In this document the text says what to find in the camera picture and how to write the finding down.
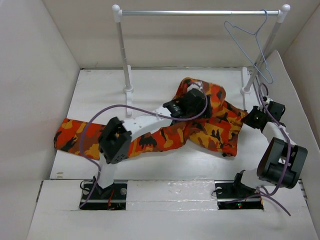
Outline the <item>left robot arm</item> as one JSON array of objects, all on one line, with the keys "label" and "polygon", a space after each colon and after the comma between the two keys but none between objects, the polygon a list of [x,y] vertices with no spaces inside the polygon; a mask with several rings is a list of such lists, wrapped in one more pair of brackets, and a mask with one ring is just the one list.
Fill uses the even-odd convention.
[{"label": "left robot arm", "polygon": [[141,116],[127,120],[113,117],[98,138],[98,172],[93,178],[92,190],[100,198],[107,198],[114,184],[116,166],[129,158],[130,145],[142,137],[142,146],[156,146],[146,133],[211,115],[210,97],[201,89],[192,88],[183,96],[164,103],[154,111],[144,110]]}]

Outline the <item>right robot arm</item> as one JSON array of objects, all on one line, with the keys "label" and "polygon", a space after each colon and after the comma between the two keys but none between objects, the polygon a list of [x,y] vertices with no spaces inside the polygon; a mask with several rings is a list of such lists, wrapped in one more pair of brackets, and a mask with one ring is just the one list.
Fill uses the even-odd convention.
[{"label": "right robot arm", "polygon": [[298,182],[308,156],[305,147],[297,145],[280,122],[285,106],[268,97],[262,98],[261,106],[254,106],[242,122],[259,129],[269,143],[258,167],[237,173],[231,191],[243,197],[249,191],[273,196],[278,189],[292,189]]}]

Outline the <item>orange camouflage trousers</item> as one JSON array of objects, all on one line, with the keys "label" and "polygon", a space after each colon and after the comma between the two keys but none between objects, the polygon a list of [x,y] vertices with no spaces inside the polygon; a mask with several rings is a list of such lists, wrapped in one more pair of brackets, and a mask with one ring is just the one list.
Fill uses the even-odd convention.
[{"label": "orange camouflage trousers", "polygon": [[[191,141],[212,152],[221,152],[225,156],[237,155],[238,134],[243,126],[242,119],[247,112],[236,108],[225,100],[223,87],[204,81],[205,93],[210,95],[212,116],[198,118],[186,122],[178,122],[157,131],[144,134],[155,140],[156,146],[142,145],[142,137],[130,144],[129,158],[148,152],[166,152],[181,148]],[[84,138],[84,153],[93,160],[98,160],[98,139],[105,128],[103,124],[92,123],[83,133],[87,122],[65,118],[53,138],[53,146],[57,150],[81,155],[80,139]]]}]

